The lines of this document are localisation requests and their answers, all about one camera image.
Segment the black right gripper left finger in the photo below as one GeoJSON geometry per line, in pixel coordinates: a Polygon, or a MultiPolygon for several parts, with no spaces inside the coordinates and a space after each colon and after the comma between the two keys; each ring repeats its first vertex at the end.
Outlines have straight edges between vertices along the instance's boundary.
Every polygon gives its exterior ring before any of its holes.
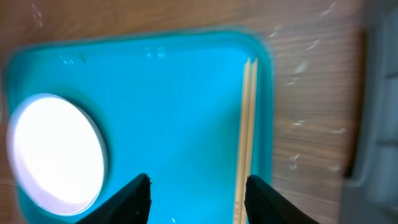
{"type": "Polygon", "coordinates": [[[151,206],[150,178],[139,174],[76,224],[146,224],[151,206]]]}

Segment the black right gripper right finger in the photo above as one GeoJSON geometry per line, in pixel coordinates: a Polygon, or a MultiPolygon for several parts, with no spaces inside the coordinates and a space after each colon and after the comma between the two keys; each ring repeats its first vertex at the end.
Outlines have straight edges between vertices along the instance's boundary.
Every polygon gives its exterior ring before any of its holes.
{"type": "Polygon", "coordinates": [[[244,204],[249,224],[318,224],[258,175],[246,181],[244,204]]]}

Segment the wooden chopstick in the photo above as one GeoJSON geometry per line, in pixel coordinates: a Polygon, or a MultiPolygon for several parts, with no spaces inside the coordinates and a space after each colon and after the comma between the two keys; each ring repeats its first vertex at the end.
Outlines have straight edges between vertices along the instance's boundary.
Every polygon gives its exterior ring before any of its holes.
{"type": "Polygon", "coordinates": [[[236,184],[234,194],[234,213],[233,213],[233,224],[240,224],[241,221],[241,210],[243,201],[243,178],[245,168],[245,156],[246,156],[246,129],[247,129],[247,97],[249,87],[249,76],[251,68],[251,59],[248,58],[244,64],[243,69],[243,84],[241,94],[241,116],[239,124],[239,141],[238,141],[238,160],[236,170],[236,184]]]}
{"type": "Polygon", "coordinates": [[[245,87],[244,87],[244,102],[246,104],[246,122],[245,122],[245,161],[244,161],[244,175],[243,175],[243,198],[242,198],[242,209],[241,218],[239,223],[246,224],[246,207],[244,204],[246,194],[246,180],[251,174],[251,163],[252,163],[252,150],[254,140],[254,121],[256,114],[256,89],[257,89],[257,68],[258,59],[255,58],[253,61],[249,58],[245,64],[245,87]]]}

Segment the large white plate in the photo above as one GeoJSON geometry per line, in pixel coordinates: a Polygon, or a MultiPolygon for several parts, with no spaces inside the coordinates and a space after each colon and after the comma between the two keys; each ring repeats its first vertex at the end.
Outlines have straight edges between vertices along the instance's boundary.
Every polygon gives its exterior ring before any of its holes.
{"type": "Polygon", "coordinates": [[[57,95],[32,95],[11,115],[6,142],[14,177],[36,206],[74,216],[98,198],[108,158],[97,125],[81,108],[57,95]]]}

